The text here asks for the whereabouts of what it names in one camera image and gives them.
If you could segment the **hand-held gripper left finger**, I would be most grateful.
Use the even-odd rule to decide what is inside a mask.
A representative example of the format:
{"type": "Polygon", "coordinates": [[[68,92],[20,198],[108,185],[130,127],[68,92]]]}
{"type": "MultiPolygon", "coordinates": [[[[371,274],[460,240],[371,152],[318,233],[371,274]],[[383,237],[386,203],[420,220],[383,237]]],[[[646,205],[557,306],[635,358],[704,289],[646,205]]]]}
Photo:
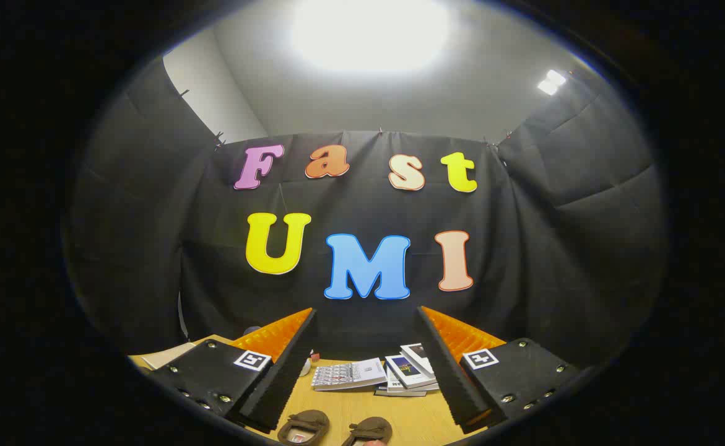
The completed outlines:
{"type": "Polygon", "coordinates": [[[204,412],[268,434],[308,361],[316,316],[306,308],[229,343],[206,338],[147,377],[204,412]]]}

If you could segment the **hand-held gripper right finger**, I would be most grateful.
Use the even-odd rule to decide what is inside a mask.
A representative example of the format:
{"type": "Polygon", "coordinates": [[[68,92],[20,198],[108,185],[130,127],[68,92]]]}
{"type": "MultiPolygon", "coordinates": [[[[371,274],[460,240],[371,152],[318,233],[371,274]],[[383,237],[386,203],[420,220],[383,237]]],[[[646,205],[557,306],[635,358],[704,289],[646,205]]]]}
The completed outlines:
{"type": "Polygon", "coordinates": [[[438,386],[465,434],[544,408],[580,375],[532,339],[502,341],[429,307],[419,307],[416,319],[438,386]]]}

